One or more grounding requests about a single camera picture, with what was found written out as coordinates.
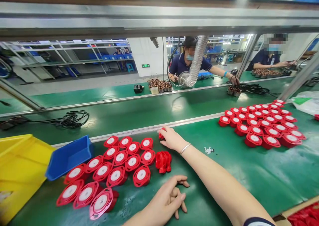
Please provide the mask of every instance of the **human hand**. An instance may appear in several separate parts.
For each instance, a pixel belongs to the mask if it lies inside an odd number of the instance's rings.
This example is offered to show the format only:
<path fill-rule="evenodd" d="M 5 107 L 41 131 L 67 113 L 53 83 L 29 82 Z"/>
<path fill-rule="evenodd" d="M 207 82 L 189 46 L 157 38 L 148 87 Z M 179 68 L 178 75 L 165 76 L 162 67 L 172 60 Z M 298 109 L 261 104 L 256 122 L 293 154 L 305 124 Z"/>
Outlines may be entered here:
<path fill-rule="evenodd" d="M 164 126 L 164 128 L 166 131 L 159 130 L 159 133 L 161 133 L 165 138 L 165 140 L 161 141 L 160 143 L 180 153 L 182 149 L 187 146 L 188 142 L 184 140 L 178 133 L 176 133 L 173 128 L 168 126 Z"/>

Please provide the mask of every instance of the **human arm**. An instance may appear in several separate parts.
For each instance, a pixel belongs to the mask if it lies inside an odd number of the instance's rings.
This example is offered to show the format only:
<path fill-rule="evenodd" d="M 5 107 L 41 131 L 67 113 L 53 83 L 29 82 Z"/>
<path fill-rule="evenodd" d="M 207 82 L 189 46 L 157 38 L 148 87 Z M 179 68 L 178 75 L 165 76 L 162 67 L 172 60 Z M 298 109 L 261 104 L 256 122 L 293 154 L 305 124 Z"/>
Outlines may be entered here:
<path fill-rule="evenodd" d="M 164 146 L 178 153 L 188 144 L 172 128 L 160 130 Z M 260 217 L 274 224 L 263 206 L 222 166 L 190 145 L 182 157 L 194 169 L 218 205 L 227 214 L 233 226 L 243 226 L 252 217 Z"/>

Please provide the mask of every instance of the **worker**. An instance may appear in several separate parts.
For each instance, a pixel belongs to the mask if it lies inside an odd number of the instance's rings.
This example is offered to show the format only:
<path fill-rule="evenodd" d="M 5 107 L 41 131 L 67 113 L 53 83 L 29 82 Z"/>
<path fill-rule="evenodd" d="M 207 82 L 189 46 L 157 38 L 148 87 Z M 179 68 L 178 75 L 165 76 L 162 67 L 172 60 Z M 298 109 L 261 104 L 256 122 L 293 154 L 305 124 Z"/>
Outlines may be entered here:
<path fill-rule="evenodd" d="M 161 143 L 177 151 L 189 163 L 214 198 L 211 201 L 215 200 L 218 203 L 233 226 L 275 226 L 275 222 L 263 206 L 226 169 L 186 142 L 172 128 L 167 126 L 164 128 L 165 130 L 160 130 L 165 138 Z M 181 193 L 176 187 L 178 183 L 185 187 L 190 186 L 186 176 L 173 176 L 163 184 L 149 204 L 123 226 L 162 226 L 173 215 L 179 219 L 180 207 L 185 213 L 192 214 L 187 211 L 185 205 L 186 193 Z M 194 214 L 193 219 L 196 220 L 198 216 Z"/>
<path fill-rule="evenodd" d="M 178 80 L 178 76 L 184 72 L 189 71 L 195 53 L 195 48 L 197 44 L 197 38 L 194 37 L 185 37 L 183 42 L 183 53 L 174 57 L 172 64 L 168 71 L 168 77 L 171 81 L 176 82 Z M 209 71 L 210 73 L 218 76 L 227 77 L 232 84 L 239 85 L 239 79 L 232 75 L 231 73 L 224 71 L 221 68 L 213 66 L 206 59 L 203 58 L 202 65 L 200 67 L 201 70 Z"/>
<path fill-rule="evenodd" d="M 268 69 L 271 67 L 281 68 L 294 65 L 296 61 L 280 62 L 283 45 L 287 40 L 287 34 L 272 34 L 271 37 L 266 39 L 265 48 L 261 49 L 250 62 L 246 71 L 253 69 Z"/>

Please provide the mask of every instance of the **red plastic part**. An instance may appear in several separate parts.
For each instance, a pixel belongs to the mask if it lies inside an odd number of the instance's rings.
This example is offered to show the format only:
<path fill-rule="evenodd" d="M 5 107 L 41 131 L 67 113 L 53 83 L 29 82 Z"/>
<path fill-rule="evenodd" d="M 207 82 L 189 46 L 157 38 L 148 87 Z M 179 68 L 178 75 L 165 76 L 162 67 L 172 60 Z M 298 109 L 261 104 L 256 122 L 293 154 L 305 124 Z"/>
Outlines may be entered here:
<path fill-rule="evenodd" d="M 282 137 L 279 138 L 279 142 L 287 148 L 292 148 L 302 144 L 301 140 L 292 134 L 282 134 Z"/>
<path fill-rule="evenodd" d="M 250 128 L 246 125 L 237 125 L 235 133 L 239 136 L 245 136 L 250 133 Z"/>
<path fill-rule="evenodd" d="M 119 138 L 117 136 L 111 136 L 104 142 L 104 147 L 111 147 L 117 145 Z"/>
<path fill-rule="evenodd" d="M 127 180 L 127 176 L 128 174 L 125 171 L 124 166 L 115 167 L 107 177 L 106 186 L 112 188 L 118 185 L 123 185 Z"/>
<path fill-rule="evenodd" d="M 63 183 L 70 184 L 79 179 L 86 180 L 89 175 L 85 172 L 86 164 L 80 164 L 77 167 L 74 167 L 70 170 L 70 172 L 66 175 Z"/>
<path fill-rule="evenodd" d="M 151 172 L 148 166 L 142 165 L 133 175 L 133 183 L 135 187 L 142 187 L 148 185 L 151 180 Z"/>
<path fill-rule="evenodd" d="M 103 157 L 106 160 L 111 160 L 119 151 L 120 148 L 118 146 L 112 146 L 103 154 Z"/>
<path fill-rule="evenodd" d="M 141 149 L 142 150 L 152 150 L 153 149 L 153 139 L 152 138 L 145 138 L 141 142 Z"/>
<path fill-rule="evenodd" d="M 109 173 L 112 171 L 113 165 L 111 162 L 105 162 L 94 171 L 93 179 L 97 182 L 106 181 Z"/>
<path fill-rule="evenodd" d="M 127 148 L 126 148 L 127 154 L 129 155 L 135 155 L 139 154 L 141 151 L 140 143 L 133 141 Z"/>
<path fill-rule="evenodd" d="M 239 119 L 239 118 L 237 118 L 237 117 L 232 117 L 232 118 L 230 118 L 230 126 L 231 127 L 237 127 L 237 125 L 241 125 L 242 124 L 242 121 Z"/>
<path fill-rule="evenodd" d="M 88 206 L 93 201 L 95 196 L 99 194 L 102 190 L 103 188 L 96 181 L 86 184 L 78 192 L 73 202 L 73 209 L 79 209 Z"/>
<path fill-rule="evenodd" d="M 131 145 L 133 139 L 129 136 L 124 137 L 123 139 L 120 140 L 119 142 L 119 147 L 121 149 L 125 149 L 126 147 L 128 147 L 129 145 Z"/>
<path fill-rule="evenodd" d="M 119 151 L 113 158 L 113 166 L 117 167 L 125 164 L 127 157 L 127 151 Z"/>
<path fill-rule="evenodd" d="M 90 219 L 96 220 L 102 214 L 110 212 L 114 208 L 118 197 L 119 193 L 111 188 L 102 190 L 91 202 L 89 209 Z"/>
<path fill-rule="evenodd" d="M 248 147 L 254 148 L 256 146 L 260 146 L 262 144 L 262 142 L 263 141 L 261 140 L 261 138 L 258 137 L 257 135 L 254 135 L 254 134 L 246 135 L 245 144 Z"/>
<path fill-rule="evenodd" d="M 230 119 L 226 116 L 221 116 L 219 118 L 219 121 L 218 121 L 218 124 L 221 126 L 221 127 L 225 127 L 227 125 L 229 125 L 230 123 Z"/>
<path fill-rule="evenodd" d="M 84 185 L 84 180 L 79 179 L 69 184 L 60 194 L 56 201 L 56 206 L 63 206 L 73 202 Z"/>
<path fill-rule="evenodd" d="M 140 156 L 138 154 L 132 155 L 125 161 L 125 170 L 131 172 L 136 170 L 141 164 Z"/>
<path fill-rule="evenodd" d="M 92 173 L 97 168 L 99 168 L 100 165 L 103 164 L 103 162 L 104 162 L 104 157 L 103 156 L 97 156 L 97 157 L 91 159 L 89 161 L 89 163 L 87 163 L 87 165 L 86 165 L 85 172 L 86 173 Z"/>

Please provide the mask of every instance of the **white circular center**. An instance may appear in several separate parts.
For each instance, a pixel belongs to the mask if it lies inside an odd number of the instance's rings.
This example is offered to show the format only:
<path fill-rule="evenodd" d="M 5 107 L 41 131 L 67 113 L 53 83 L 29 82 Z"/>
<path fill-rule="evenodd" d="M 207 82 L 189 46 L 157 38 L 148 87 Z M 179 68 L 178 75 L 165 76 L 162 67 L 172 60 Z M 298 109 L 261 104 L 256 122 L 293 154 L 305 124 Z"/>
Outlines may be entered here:
<path fill-rule="evenodd" d="M 136 145 L 135 144 L 131 144 L 130 147 L 129 147 L 129 150 L 130 151 L 133 151 L 136 149 Z"/>
<path fill-rule="evenodd" d="M 116 170 L 112 173 L 111 175 L 111 180 L 112 181 L 117 181 L 119 179 L 119 177 L 121 176 L 121 171 Z"/>
<path fill-rule="evenodd" d="M 244 125 L 241 125 L 240 128 L 244 131 L 248 130 L 248 127 L 247 126 L 244 126 Z"/>
<path fill-rule="evenodd" d="M 107 166 L 102 166 L 101 168 L 99 168 L 99 170 L 97 171 L 97 175 L 101 176 L 104 175 L 107 172 L 108 167 Z"/>
<path fill-rule="evenodd" d="M 129 142 L 129 139 L 124 138 L 124 139 L 122 139 L 121 142 L 122 142 L 122 145 L 126 145 Z"/>
<path fill-rule="evenodd" d="M 69 173 L 69 178 L 74 178 L 81 172 L 80 168 L 75 168 Z"/>
<path fill-rule="evenodd" d="M 297 141 L 297 138 L 293 135 L 287 135 L 287 139 L 290 141 Z"/>
<path fill-rule="evenodd" d="M 144 146 L 148 146 L 149 144 L 150 144 L 150 141 L 149 141 L 149 140 L 143 141 L 143 145 L 144 145 Z"/>
<path fill-rule="evenodd" d="M 115 149 L 114 149 L 114 148 L 110 148 L 110 149 L 106 152 L 106 154 L 107 154 L 108 156 L 111 156 L 112 154 L 114 154 L 114 152 L 115 152 Z"/>
<path fill-rule="evenodd" d="M 87 200 L 87 198 L 90 197 L 90 195 L 92 194 L 92 192 L 93 192 L 93 189 L 92 189 L 91 187 L 85 188 L 85 189 L 80 193 L 79 200 L 80 200 L 80 201 Z"/>
<path fill-rule="evenodd" d="M 258 137 L 257 136 L 251 136 L 250 139 L 255 141 L 255 142 L 258 142 Z"/>
<path fill-rule="evenodd" d="M 68 198 L 68 197 L 71 197 L 75 191 L 77 189 L 77 186 L 76 185 L 70 185 L 66 191 L 64 191 L 63 195 L 62 195 L 62 198 Z"/>
<path fill-rule="evenodd" d="M 94 168 L 100 161 L 98 159 L 94 159 L 89 163 L 90 168 Z"/>
<path fill-rule="evenodd" d="M 100 210 L 102 209 L 107 203 L 107 196 L 101 195 L 97 198 L 95 204 L 94 204 L 94 210 Z"/>
<path fill-rule="evenodd" d="M 138 173 L 137 173 L 137 179 L 138 180 L 142 180 L 144 179 L 146 176 L 146 171 L 144 169 L 141 169 Z"/>
<path fill-rule="evenodd" d="M 144 155 L 144 159 L 145 160 L 149 160 L 150 158 L 152 158 L 152 154 L 150 152 L 147 152 L 145 155 Z"/>
<path fill-rule="evenodd" d="M 109 138 L 109 139 L 107 140 L 107 143 L 110 145 L 110 144 L 112 144 L 114 141 L 115 141 L 115 139 L 112 137 L 112 138 Z"/>
<path fill-rule="evenodd" d="M 273 138 L 273 137 L 270 137 L 270 136 L 267 137 L 267 140 L 268 140 L 270 143 L 272 143 L 272 144 L 276 144 L 276 143 L 277 143 L 276 139 Z"/>

